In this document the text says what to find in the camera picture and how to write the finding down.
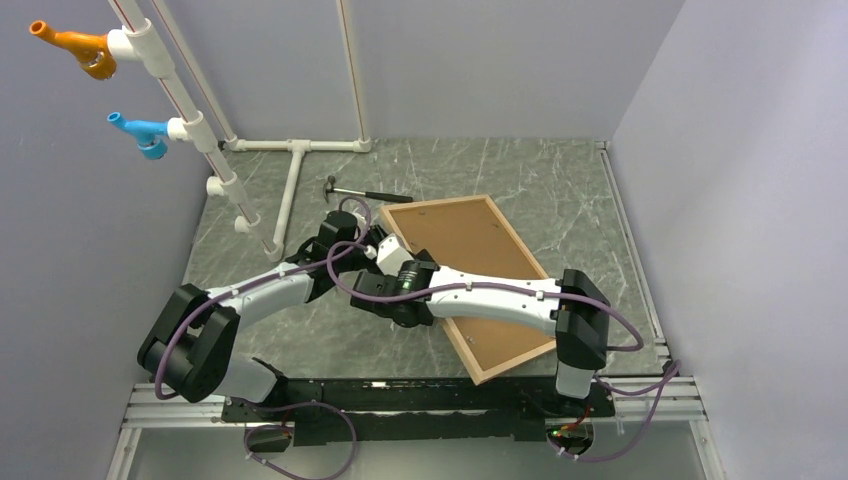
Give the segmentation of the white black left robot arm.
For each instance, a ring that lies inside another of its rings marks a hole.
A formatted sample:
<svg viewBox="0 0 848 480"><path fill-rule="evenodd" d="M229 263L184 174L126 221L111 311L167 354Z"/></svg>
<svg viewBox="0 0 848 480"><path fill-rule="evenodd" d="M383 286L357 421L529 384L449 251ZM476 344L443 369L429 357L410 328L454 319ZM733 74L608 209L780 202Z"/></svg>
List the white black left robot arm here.
<svg viewBox="0 0 848 480"><path fill-rule="evenodd" d="M380 225L366 225L356 215L334 210L316 235L270 271L225 287L203 290L192 283L177 288L142 342L138 364L155 385L169 387L167 398L180 396L196 403L210 395L247 400L264 420L279 417L287 392L279 386L285 375L270 364L234 355L239 333L287 308L308 304L335 284L326 260L338 242L355 242L335 253L333 267L344 273L375 272L376 261L365 248L377 248L387 237Z"/></svg>

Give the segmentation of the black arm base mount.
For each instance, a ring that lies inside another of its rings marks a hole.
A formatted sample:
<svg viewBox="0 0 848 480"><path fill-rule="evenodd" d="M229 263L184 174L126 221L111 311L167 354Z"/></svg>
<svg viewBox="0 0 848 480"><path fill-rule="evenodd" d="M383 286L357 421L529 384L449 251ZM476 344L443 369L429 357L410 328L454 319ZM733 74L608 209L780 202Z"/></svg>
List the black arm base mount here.
<svg viewBox="0 0 848 480"><path fill-rule="evenodd" d="M251 406L232 399L225 423L286 424L297 446L359 441L507 438L543 442L549 430L578 420L611 418L611 395L593 384L585 399L559 395L551 376L297 379Z"/></svg>

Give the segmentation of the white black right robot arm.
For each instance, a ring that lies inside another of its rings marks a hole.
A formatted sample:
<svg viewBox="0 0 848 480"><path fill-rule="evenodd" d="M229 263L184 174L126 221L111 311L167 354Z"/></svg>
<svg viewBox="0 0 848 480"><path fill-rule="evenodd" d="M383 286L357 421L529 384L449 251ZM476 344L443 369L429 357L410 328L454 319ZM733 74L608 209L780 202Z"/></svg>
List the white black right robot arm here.
<svg viewBox="0 0 848 480"><path fill-rule="evenodd" d="M395 275L361 272L352 304L412 327L432 318L474 317L533 328L555 339L551 401L574 415L590 399L594 374L606 366L609 319L605 299L588 278L566 270L560 279L507 279L409 260Z"/></svg>

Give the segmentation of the wooden picture frame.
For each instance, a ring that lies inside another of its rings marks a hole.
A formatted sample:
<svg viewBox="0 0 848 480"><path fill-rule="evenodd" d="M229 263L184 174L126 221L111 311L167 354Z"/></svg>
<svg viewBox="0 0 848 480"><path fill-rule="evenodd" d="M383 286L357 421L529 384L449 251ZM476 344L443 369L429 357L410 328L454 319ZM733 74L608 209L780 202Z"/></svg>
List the wooden picture frame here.
<svg viewBox="0 0 848 480"><path fill-rule="evenodd" d="M440 265L508 279L548 276L488 195L387 205L379 215L409 250L424 249ZM477 385L555 349L553 338L513 323L455 317L441 325Z"/></svg>

